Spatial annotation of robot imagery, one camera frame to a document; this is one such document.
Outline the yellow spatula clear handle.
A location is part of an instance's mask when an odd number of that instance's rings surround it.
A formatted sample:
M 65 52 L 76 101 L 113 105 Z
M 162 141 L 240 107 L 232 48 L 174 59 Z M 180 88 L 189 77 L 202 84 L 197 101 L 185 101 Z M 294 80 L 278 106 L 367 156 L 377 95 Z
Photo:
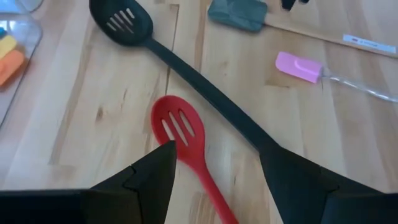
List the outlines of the yellow spatula clear handle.
M 5 35 L 0 39 L 0 59 L 5 57 L 10 51 L 14 50 L 17 46 L 17 40 L 11 35 Z

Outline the black slotted spoon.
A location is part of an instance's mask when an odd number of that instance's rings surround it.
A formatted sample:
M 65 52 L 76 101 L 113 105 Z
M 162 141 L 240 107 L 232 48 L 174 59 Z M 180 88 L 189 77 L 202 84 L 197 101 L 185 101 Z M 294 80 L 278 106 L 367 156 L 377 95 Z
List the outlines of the black slotted spoon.
M 259 153 L 280 145 L 201 73 L 152 38 L 153 22 L 136 0 L 89 0 L 91 15 L 114 42 L 126 47 L 146 47 L 177 72 L 226 118 Z

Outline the grey spatula wooden handle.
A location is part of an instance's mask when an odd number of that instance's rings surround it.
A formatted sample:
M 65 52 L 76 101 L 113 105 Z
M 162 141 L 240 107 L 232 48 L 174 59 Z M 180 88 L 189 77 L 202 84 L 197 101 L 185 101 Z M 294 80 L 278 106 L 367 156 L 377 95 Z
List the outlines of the grey spatula wooden handle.
M 271 26 L 315 39 L 398 58 L 396 46 L 294 22 L 281 15 L 269 13 L 267 4 L 258 0 L 213 0 L 208 8 L 208 17 L 215 22 L 249 32 L 259 32 L 264 26 Z

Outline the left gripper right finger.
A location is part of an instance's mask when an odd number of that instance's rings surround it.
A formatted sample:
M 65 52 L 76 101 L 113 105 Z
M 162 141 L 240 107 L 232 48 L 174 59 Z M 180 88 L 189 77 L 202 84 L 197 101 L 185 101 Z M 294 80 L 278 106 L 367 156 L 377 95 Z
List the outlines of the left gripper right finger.
M 280 146 L 260 159 L 285 224 L 398 224 L 398 192 L 380 192 Z

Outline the pink spatula clear handle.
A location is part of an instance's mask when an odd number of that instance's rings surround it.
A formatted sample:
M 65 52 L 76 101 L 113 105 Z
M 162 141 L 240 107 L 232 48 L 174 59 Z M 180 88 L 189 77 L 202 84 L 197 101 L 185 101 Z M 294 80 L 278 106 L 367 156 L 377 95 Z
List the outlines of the pink spatula clear handle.
M 310 83 L 317 83 L 321 79 L 330 79 L 339 83 L 343 83 L 357 90 L 366 92 L 376 98 L 398 103 L 398 96 L 383 93 L 381 91 L 370 88 L 358 82 L 350 81 L 336 73 L 333 73 L 329 68 L 314 60 L 298 57 L 288 52 L 279 52 L 275 60 L 275 65 L 278 70 L 289 74 L 296 78 L 308 81 Z

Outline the clear plastic bin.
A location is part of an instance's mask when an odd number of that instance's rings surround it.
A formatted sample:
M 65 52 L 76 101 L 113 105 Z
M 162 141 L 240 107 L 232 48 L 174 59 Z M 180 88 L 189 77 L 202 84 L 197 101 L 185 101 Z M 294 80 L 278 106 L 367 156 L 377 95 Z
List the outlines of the clear plastic bin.
M 0 0 L 0 27 L 17 40 L 16 50 L 25 56 L 24 63 L 6 86 L 0 87 L 0 127 L 9 114 L 16 92 L 24 79 L 26 67 L 41 41 L 43 29 L 18 0 Z

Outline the orange spatula clear handle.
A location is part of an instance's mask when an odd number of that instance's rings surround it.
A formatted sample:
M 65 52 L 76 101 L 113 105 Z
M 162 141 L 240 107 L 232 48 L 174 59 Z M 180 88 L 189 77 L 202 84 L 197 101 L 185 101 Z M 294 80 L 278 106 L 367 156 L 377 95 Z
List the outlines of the orange spatula clear handle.
M 12 50 L 0 59 L 0 86 L 6 86 L 24 63 L 25 56 L 18 50 Z

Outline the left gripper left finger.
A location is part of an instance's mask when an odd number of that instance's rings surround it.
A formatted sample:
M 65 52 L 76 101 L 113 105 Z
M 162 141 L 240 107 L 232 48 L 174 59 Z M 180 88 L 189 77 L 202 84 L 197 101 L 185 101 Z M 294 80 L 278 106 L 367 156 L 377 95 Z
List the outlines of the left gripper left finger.
M 176 164 L 169 141 L 88 189 L 0 190 L 0 224 L 164 224 Z

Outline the red slotted spoon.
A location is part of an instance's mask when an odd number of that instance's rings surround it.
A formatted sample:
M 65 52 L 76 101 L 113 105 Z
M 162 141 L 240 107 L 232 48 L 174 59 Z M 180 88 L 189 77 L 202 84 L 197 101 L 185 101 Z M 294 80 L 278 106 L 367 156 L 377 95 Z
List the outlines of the red slotted spoon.
M 150 121 L 159 144 L 170 141 L 162 123 L 167 124 L 175 138 L 177 158 L 196 173 L 223 224 L 238 224 L 207 168 L 205 128 L 195 108 L 179 96 L 165 95 L 155 101 Z

